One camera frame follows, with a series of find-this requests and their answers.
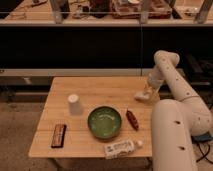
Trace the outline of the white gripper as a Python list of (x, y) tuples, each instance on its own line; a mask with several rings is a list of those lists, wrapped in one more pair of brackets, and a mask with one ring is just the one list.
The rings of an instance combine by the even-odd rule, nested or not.
[(147, 83), (153, 89), (159, 89), (164, 82), (164, 77), (158, 71), (152, 71), (148, 75)]

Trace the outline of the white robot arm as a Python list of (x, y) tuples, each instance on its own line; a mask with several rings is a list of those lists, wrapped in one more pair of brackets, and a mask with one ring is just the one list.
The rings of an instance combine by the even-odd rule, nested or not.
[(209, 108), (176, 70), (179, 61), (177, 53), (158, 50), (147, 79), (151, 87), (166, 82), (173, 95), (158, 101), (151, 113), (153, 171), (198, 171), (191, 137), (213, 126)]

